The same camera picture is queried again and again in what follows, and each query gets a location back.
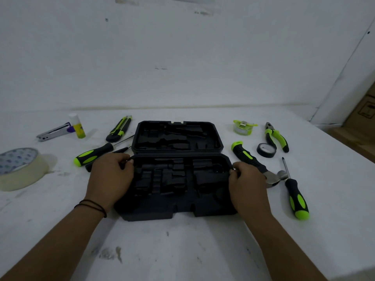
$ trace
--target tool case lid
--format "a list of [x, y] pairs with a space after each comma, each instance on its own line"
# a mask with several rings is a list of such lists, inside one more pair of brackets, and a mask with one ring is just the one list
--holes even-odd
[[138, 123], [132, 150], [134, 154], [218, 154], [223, 143], [211, 122], [142, 121]]

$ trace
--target black plastic tool case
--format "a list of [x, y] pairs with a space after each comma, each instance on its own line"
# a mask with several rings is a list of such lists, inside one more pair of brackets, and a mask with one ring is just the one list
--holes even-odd
[[114, 206], [126, 221], [235, 214], [229, 197], [231, 162], [210, 122], [143, 121], [132, 150], [134, 179]]

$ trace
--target black electrical tape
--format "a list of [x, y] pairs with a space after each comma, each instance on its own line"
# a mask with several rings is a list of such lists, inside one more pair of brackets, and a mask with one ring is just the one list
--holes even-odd
[[276, 154], [276, 149], [267, 143], [260, 143], [256, 148], [256, 151], [265, 158], [273, 158], [273, 156]]

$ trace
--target cardboard box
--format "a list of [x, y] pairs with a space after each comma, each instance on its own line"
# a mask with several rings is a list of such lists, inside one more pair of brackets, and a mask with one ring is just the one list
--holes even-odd
[[373, 83], [373, 85], [371, 86], [371, 88], [369, 88], [369, 90], [367, 91], [367, 95], [375, 97], [375, 83]]
[[339, 127], [328, 131], [333, 138], [375, 163], [375, 140], [355, 129]]
[[343, 126], [375, 139], [375, 98], [364, 96]]

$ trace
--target glue stick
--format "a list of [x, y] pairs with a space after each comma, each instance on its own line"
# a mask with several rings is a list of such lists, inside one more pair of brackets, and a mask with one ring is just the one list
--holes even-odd
[[81, 122], [79, 121], [77, 113], [69, 114], [70, 123], [73, 125], [74, 131], [77, 134], [77, 137], [82, 139], [86, 137], [85, 131], [83, 131], [83, 127]]

